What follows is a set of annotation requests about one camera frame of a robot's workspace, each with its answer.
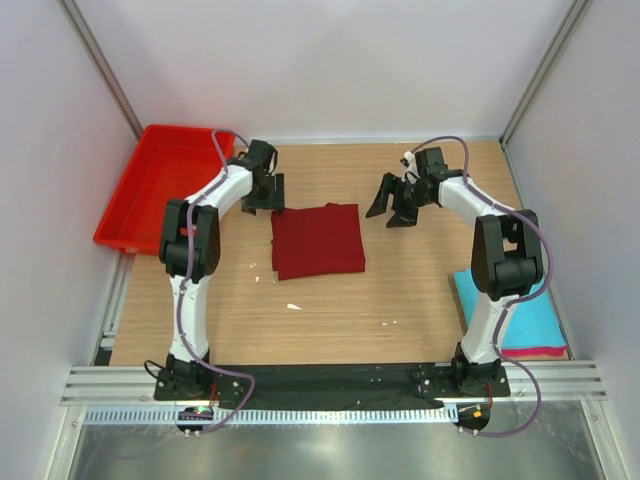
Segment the dark red t-shirt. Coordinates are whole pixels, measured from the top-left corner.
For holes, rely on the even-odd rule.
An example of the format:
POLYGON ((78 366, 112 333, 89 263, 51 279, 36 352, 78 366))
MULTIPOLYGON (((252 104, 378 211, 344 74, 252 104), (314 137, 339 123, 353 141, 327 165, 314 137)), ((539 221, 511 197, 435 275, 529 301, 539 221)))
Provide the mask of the dark red t-shirt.
POLYGON ((271 214, 271 228, 272 269, 280 281, 366 269, 356 204, 287 208, 271 214))

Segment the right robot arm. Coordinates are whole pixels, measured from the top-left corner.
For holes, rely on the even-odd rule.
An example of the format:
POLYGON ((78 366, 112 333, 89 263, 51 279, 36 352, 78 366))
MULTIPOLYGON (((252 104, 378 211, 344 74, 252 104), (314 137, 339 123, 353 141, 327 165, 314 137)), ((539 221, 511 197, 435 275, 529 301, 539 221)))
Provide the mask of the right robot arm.
POLYGON ((537 215, 510 208, 481 190, 467 168, 451 169, 440 148, 415 148, 387 172, 366 215, 392 214, 389 228, 416 225, 420 208, 437 205, 473 230, 471 278, 478 292, 470 325, 447 365, 419 368, 425 398, 481 396, 502 387, 504 332, 517 306, 537 296, 544 274, 537 215))

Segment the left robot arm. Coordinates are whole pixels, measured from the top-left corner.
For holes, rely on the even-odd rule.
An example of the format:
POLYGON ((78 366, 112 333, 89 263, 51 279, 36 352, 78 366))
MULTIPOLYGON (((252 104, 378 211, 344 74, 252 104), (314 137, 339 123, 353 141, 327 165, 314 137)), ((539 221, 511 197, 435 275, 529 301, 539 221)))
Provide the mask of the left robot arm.
POLYGON ((220 222, 235 204, 245 213, 280 212, 285 207, 284 175, 278 152, 252 140, 248 149, 222 161, 214 179, 184 199, 167 202, 159 260, 173 296, 173 337, 165 366, 156 377, 157 400, 199 400, 212 390, 206 308, 209 281, 221 257, 220 222))

